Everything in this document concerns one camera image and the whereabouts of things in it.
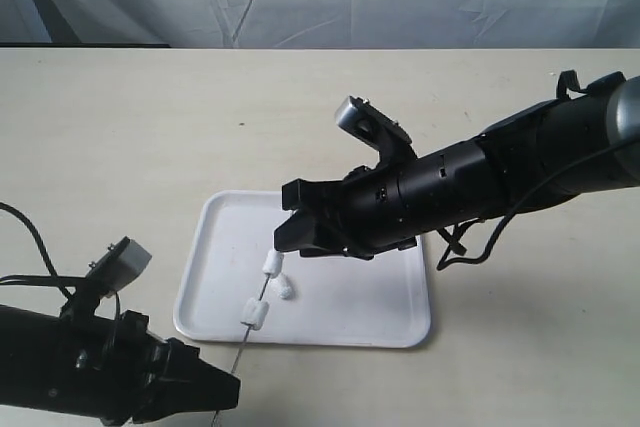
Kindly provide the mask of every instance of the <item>plastic tray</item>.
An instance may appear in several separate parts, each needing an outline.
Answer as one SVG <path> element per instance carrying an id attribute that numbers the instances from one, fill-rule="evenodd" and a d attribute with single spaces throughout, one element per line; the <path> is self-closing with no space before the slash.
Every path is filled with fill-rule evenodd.
<path id="1" fill-rule="evenodd" d="M 279 192 L 225 191 L 205 204 L 174 309 L 176 328 L 194 340 L 239 342 L 240 315 L 264 282 L 273 231 L 288 217 Z M 431 325 L 422 240 L 371 261 L 302 259 L 283 272 L 295 298 L 267 289 L 270 311 L 250 342 L 405 348 Z"/>

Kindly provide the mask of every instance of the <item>table surface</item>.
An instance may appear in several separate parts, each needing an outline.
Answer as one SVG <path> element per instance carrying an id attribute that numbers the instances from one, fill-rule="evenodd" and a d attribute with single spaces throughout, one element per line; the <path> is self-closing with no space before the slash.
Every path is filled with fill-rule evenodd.
<path id="1" fill-rule="evenodd" d="M 154 257 L 123 306 L 177 336 L 173 302 L 209 196 L 340 178 L 374 162 L 333 123 L 347 94 L 398 119 L 426 154 L 552 98 L 569 68 L 585 83 L 613 70 L 631 77 L 640 54 L 2 49 L 0 199 L 32 218 L 64 274 L 135 238 Z M 486 265 L 431 266 L 434 330 L 418 348 L 250 346 L 240 405 L 224 425 L 637 425 L 639 196 L 581 196 L 517 218 Z M 471 233 L 472 252 L 489 231 Z M 44 272 L 6 215 L 0 239 L 0 273 Z M 438 255 L 442 242 L 428 240 Z M 2 294 L 52 314 L 61 304 L 52 289 Z M 200 346 L 208 362 L 231 365 L 235 347 Z M 99 424 L 2 407 L 0 425 Z"/>

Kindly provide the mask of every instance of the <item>white tray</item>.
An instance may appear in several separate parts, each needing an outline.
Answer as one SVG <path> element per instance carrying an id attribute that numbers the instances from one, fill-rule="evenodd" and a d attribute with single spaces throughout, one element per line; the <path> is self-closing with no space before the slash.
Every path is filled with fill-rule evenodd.
<path id="1" fill-rule="evenodd" d="M 259 295 L 273 231 L 288 217 L 279 192 L 225 191 L 205 204 L 174 309 L 176 328 L 194 340 L 240 342 L 244 304 Z M 422 240 L 371 261 L 302 259 L 283 272 L 295 298 L 267 289 L 270 310 L 250 342 L 405 348 L 429 332 Z"/>

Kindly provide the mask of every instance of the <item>white table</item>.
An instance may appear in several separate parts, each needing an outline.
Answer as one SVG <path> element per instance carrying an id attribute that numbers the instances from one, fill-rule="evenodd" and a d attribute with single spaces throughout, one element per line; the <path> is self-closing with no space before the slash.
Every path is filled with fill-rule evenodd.
<path id="1" fill-rule="evenodd" d="M 631 77 L 640 54 L 3 49 L 0 199 L 32 217 L 65 274 L 135 238 L 154 258 L 123 306 L 176 336 L 173 302 L 211 194 L 339 178 L 375 160 L 333 124 L 347 94 L 397 118 L 425 154 L 552 98 L 567 68 L 585 83 L 617 69 Z M 419 348 L 250 347 L 225 425 L 637 425 L 639 214 L 640 190 L 628 190 L 516 219 L 486 265 L 430 273 L 435 329 Z M 472 251 L 489 230 L 471 234 Z M 429 240 L 439 255 L 442 242 Z M 3 275 L 44 272 L 7 215 L 0 245 Z M 52 314 L 61 300 L 50 289 L 2 290 L 3 303 Z M 235 354 L 201 347 L 223 368 Z M 2 407 L 0 425 L 98 424 Z"/>

